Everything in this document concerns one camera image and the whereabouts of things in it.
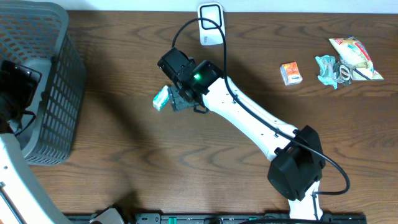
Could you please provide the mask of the orange small box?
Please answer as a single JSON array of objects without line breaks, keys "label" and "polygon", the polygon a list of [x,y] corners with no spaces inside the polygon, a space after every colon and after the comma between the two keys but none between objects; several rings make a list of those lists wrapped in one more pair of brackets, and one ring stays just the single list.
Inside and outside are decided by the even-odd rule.
[{"label": "orange small box", "polygon": [[286,86],[299,84],[303,80],[296,62],[282,64],[280,72]]}]

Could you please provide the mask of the black round-logo packet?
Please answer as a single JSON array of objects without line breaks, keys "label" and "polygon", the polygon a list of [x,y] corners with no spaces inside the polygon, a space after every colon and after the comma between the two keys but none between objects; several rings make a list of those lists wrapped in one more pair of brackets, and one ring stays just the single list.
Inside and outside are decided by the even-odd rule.
[{"label": "black round-logo packet", "polygon": [[349,85],[351,83],[351,70],[341,62],[335,63],[333,66],[333,80],[342,85]]}]

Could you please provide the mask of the teal small box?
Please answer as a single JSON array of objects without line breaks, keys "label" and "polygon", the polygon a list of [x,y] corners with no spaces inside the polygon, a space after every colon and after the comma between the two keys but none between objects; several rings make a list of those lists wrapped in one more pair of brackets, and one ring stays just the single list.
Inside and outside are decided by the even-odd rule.
[{"label": "teal small box", "polygon": [[160,111],[169,101],[169,86],[165,85],[154,97],[152,104],[153,107]]}]

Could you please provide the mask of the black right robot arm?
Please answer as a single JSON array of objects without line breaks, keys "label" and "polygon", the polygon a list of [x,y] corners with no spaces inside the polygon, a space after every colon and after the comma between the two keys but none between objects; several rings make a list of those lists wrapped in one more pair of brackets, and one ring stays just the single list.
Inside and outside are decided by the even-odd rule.
[{"label": "black right robot arm", "polygon": [[311,127],[298,130],[277,119],[208,60],[196,64],[173,47],[157,65],[174,83],[184,102],[192,107],[200,105],[228,120],[270,160],[267,178],[287,198],[290,218],[321,220],[323,211],[315,192],[325,161],[307,150],[310,145],[318,152],[322,150],[319,136]]}]

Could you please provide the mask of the yellow snack bag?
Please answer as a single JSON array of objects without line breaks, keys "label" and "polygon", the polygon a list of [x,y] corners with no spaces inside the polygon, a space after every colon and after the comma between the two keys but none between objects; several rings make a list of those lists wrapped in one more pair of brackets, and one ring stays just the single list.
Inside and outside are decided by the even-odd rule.
[{"label": "yellow snack bag", "polygon": [[348,67],[352,80],[383,80],[382,75],[374,68],[365,46],[354,36],[331,38],[330,44],[338,52],[341,63]]}]

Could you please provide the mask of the teal snack packet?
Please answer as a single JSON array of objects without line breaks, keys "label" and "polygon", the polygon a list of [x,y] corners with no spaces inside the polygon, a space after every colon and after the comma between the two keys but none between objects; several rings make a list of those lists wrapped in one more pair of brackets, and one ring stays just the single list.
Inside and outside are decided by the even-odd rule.
[{"label": "teal snack packet", "polygon": [[336,90],[338,88],[338,83],[333,79],[333,66],[336,63],[335,57],[331,55],[316,56],[315,60],[320,67],[320,74],[317,78],[324,85],[331,85]]}]

